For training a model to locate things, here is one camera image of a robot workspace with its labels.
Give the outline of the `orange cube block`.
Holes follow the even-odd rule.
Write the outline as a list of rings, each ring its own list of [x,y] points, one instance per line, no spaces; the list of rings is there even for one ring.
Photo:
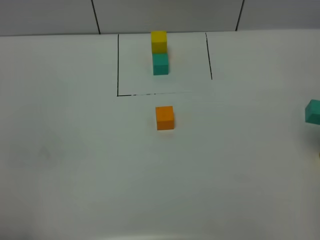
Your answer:
[[[175,128],[175,116],[173,106],[157,106],[156,128],[158,131],[173,130]]]

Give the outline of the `teal template cube block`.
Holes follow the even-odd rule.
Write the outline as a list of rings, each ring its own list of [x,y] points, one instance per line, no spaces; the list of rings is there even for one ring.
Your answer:
[[[167,53],[152,54],[153,75],[168,75],[169,74],[169,56]]]

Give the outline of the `yellow template cube block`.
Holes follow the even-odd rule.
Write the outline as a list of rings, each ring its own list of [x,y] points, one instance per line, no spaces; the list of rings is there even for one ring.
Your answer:
[[[167,32],[151,32],[151,50],[153,54],[165,54],[168,52]]]

